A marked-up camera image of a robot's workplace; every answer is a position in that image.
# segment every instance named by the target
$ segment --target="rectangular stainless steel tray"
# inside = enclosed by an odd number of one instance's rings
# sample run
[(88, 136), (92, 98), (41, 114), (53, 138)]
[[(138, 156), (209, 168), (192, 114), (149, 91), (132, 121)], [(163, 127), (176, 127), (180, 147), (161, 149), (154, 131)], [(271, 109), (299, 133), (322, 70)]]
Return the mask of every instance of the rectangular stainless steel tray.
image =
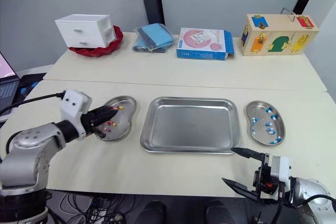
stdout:
[(236, 106), (226, 99), (156, 98), (140, 142), (149, 152), (232, 154), (240, 144)]

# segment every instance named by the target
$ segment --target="red bowl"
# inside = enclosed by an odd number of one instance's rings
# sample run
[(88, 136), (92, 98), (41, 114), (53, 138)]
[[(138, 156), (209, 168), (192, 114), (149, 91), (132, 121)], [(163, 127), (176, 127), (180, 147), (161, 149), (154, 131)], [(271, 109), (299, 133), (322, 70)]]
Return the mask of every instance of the red bowl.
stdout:
[(112, 41), (108, 47), (97, 47), (97, 48), (78, 48), (78, 47), (69, 47), (71, 51), (78, 53), (79, 55), (84, 55), (88, 57), (100, 57), (103, 55), (108, 55), (119, 48), (120, 43), (124, 35), (122, 34), (118, 26), (113, 26), (115, 31), (115, 36), (117, 39)]

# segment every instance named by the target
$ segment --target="laptop screen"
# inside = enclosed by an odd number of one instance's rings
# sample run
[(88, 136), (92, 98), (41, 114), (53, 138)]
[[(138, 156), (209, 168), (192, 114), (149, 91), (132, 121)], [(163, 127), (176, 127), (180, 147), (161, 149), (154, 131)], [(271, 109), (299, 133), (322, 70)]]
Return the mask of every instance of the laptop screen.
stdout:
[(0, 81), (17, 79), (14, 70), (10, 67), (5, 57), (0, 53)]

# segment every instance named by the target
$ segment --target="stainless steel kidney dish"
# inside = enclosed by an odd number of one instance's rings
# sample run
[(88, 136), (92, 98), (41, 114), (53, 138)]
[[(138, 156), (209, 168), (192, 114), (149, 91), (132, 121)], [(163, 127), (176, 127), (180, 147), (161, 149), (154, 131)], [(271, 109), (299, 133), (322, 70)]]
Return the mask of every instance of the stainless steel kidney dish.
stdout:
[(231, 154), (240, 144), (236, 106), (225, 99), (157, 98), (140, 142), (149, 152)]
[(118, 109), (117, 114), (108, 122), (101, 124), (98, 129), (106, 134), (106, 137), (100, 138), (104, 141), (121, 140), (131, 131), (131, 119), (137, 107), (134, 98), (128, 96), (116, 97), (108, 101), (105, 106), (111, 106)]
[(285, 125), (276, 108), (267, 102), (254, 101), (246, 106), (249, 133), (257, 142), (279, 145), (285, 139)]

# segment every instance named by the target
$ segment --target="colorful puzzle lock board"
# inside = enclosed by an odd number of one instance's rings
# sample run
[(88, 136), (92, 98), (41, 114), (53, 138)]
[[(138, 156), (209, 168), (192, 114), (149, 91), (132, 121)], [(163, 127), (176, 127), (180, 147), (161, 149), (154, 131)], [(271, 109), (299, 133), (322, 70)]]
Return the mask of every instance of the colorful puzzle lock board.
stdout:
[(240, 48), (244, 56), (298, 55), (318, 32), (308, 15), (248, 14)]

